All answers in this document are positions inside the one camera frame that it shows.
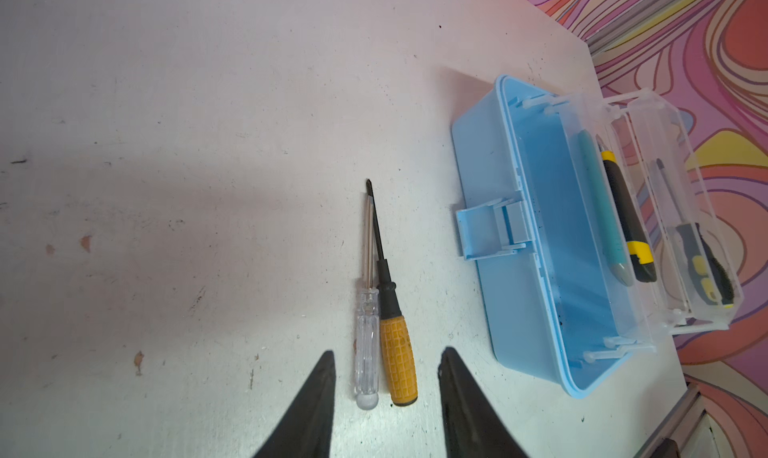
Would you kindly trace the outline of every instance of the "teal pen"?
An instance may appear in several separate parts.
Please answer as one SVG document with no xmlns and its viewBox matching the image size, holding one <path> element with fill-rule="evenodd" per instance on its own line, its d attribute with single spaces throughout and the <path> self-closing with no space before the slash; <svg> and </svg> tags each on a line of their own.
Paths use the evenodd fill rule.
<svg viewBox="0 0 768 458">
<path fill-rule="evenodd" d="M 625 252 L 627 248 L 624 235 L 619 229 L 619 223 L 614 215 L 613 199 L 608 187 L 603 180 L 603 164 L 598 159 L 598 149 L 594 145 L 592 135 L 587 130 L 581 130 L 576 135 L 581 157 L 584 160 L 584 168 L 587 171 L 587 180 L 594 200 L 594 210 L 598 218 L 600 228 L 600 241 L 603 245 L 603 254 L 608 260 L 610 271 L 626 286 L 634 282 L 634 272 L 627 260 Z"/>
</svg>

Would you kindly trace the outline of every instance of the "colorful patterned wallpaper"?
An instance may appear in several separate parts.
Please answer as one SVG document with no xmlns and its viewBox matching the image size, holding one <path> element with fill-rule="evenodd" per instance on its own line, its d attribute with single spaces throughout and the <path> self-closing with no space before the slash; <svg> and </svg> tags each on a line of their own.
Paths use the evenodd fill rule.
<svg viewBox="0 0 768 458">
<path fill-rule="evenodd" d="M 639 0 L 529 1 L 587 39 Z M 681 110 L 745 299 L 677 353 L 733 455 L 768 456 L 768 0 L 678 0 L 594 65 L 605 96 L 652 88 Z"/>
</svg>

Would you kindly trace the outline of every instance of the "table surface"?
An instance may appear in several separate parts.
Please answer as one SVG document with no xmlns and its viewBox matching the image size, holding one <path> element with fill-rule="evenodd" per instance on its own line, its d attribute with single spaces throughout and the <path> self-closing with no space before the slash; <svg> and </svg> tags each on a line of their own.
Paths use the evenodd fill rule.
<svg viewBox="0 0 768 458">
<path fill-rule="evenodd" d="M 333 456 L 444 456 L 446 346 L 532 458 L 631 456 L 684 392 L 671 340 L 585 400 L 493 357 L 450 123 L 502 73 L 599 95 L 524 0 L 0 0 L 0 42 L 8 456 L 250 456 L 327 349 Z M 366 178 L 419 380 L 370 412 Z"/>
</svg>

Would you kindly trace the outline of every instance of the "brown stain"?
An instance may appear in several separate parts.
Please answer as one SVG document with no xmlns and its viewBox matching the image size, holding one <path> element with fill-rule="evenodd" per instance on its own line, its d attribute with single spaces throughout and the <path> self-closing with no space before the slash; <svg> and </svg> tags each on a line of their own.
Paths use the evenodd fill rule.
<svg viewBox="0 0 768 458">
<path fill-rule="evenodd" d="M 86 234 L 82 238 L 80 238 L 80 246 L 83 247 L 83 250 L 86 252 L 91 253 L 91 235 Z"/>
<path fill-rule="evenodd" d="M 141 376 L 141 362 L 144 360 L 144 354 L 139 350 L 134 357 L 134 366 L 136 367 L 136 376 Z"/>
</svg>

